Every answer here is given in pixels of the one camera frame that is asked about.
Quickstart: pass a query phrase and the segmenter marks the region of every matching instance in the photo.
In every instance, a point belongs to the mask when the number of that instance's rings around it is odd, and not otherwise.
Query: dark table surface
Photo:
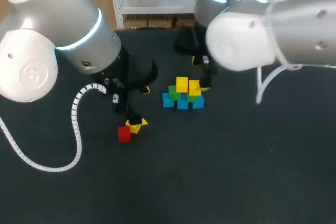
[[[221,69],[205,109],[164,109],[161,92],[199,70],[174,52],[173,31],[119,35],[160,69],[152,92],[132,98],[149,126],[119,144],[124,119],[89,92],[79,106],[82,158],[59,174],[26,165],[1,133],[0,223],[336,223],[335,70],[284,72],[256,105],[255,70]],[[74,158],[71,103],[91,83],[58,63],[57,83],[40,101],[0,98],[23,152],[54,167]]]

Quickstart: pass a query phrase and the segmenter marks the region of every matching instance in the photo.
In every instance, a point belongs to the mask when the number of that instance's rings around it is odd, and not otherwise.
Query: cable
[[[336,69],[336,66],[333,66],[333,65],[318,65],[318,64],[311,64],[311,65],[291,64],[290,67],[293,68],[293,70],[300,70],[303,67],[318,67],[318,68]],[[288,69],[288,66],[280,66],[276,68],[275,70],[273,70],[272,73],[268,75],[268,77],[263,82],[262,81],[263,70],[261,67],[257,68],[257,89],[258,89],[258,93],[256,97],[257,104],[261,104],[261,101],[263,100],[264,92],[266,88],[268,87],[268,85],[273,81],[273,79],[287,69]]]
[[[59,172],[64,172],[66,170],[70,170],[73,168],[79,161],[81,153],[82,153],[82,140],[80,137],[80,132],[79,132],[79,126],[78,126],[78,121],[77,121],[77,108],[80,99],[82,96],[88,92],[91,89],[98,89],[100,92],[106,94],[106,88],[100,84],[89,84],[86,85],[84,88],[82,88],[76,95],[75,99],[73,100],[72,103],[72,108],[71,108],[71,120],[72,120],[72,127],[73,131],[75,133],[76,137],[76,144],[77,144],[77,151],[76,151],[76,156],[75,159],[68,165],[59,167],[59,168],[51,168],[43,165],[36,164],[33,162],[31,159],[29,159],[19,148],[19,146],[16,144],[14,141],[11,133],[9,132],[8,128],[6,127],[4,121],[0,118],[0,127],[3,130],[6,138],[8,139],[9,143],[11,144],[12,148],[14,151],[17,153],[17,155],[28,165],[32,166],[33,168],[36,168],[38,170],[43,170],[45,172],[50,172],[50,173],[59,173]]]

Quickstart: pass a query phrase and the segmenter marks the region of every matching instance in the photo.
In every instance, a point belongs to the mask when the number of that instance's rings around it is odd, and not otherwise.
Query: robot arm
[[[290,68],[336,64],[335,9],[336,0],[198,0],[196,18],[221,66],[243,71],[278,60]]]
[[[86,74],[108,68],[121,51],[92,0],[9,1],[13,11],[0,27],[0,94],[11,100],[32,102],[51,90],[55,48]]]

